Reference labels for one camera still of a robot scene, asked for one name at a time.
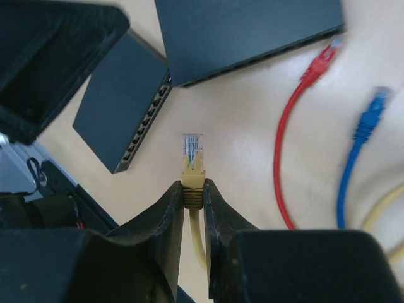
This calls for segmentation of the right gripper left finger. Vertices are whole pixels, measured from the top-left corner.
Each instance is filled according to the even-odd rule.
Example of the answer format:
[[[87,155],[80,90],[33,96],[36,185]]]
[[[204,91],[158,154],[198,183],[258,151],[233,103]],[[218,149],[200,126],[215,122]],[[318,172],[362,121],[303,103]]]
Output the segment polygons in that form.
[[[1,195],[2,302],[175,302],[183,190],[103,235],[35,228],[20,195]]]

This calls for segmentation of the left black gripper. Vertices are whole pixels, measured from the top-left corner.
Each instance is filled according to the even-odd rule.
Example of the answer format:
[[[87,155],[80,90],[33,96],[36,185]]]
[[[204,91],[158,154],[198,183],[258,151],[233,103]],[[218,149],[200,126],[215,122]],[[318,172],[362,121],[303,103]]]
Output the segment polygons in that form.
[[[1,132],[32,144],[127,32],[117,6],[1,2]]]

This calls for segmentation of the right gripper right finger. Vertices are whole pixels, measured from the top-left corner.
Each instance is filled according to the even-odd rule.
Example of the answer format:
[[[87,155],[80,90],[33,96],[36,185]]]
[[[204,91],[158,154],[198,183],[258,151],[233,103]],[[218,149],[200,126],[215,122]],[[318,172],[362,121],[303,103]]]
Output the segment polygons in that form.
[[[261,230],[211,179],[203,190],[215,302],[402,302],[377,241],[358,230]]]

